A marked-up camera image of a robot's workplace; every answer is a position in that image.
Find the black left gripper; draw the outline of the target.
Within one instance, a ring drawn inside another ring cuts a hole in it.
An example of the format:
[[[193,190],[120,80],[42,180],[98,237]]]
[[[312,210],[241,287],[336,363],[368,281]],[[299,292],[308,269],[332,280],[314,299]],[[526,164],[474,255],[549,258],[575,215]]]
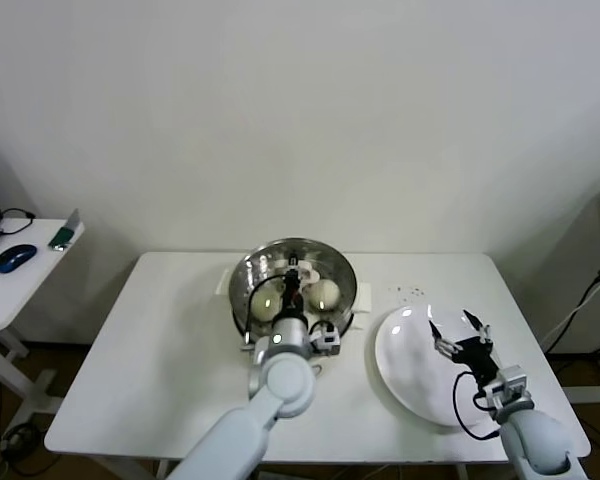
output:
[[[301,293],[301,281],[298,273],[299,256],[292,251],[288,257],[288,270],[284,275],[281,313],[289,317],[304,316],[304,299]]]

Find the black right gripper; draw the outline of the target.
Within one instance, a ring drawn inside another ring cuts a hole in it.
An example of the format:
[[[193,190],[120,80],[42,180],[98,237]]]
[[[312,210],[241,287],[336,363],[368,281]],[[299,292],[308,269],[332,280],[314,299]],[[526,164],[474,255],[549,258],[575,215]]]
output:
[[[464,310],[464,315],[477,336],[455,343],[444,338],[436,325],[429,321],[434,348],[445,358],[452,358],[454,363],[467,366],[478,383],[490,383],[496,379],[499,371],[492,358],[491,327],[468,310]]]

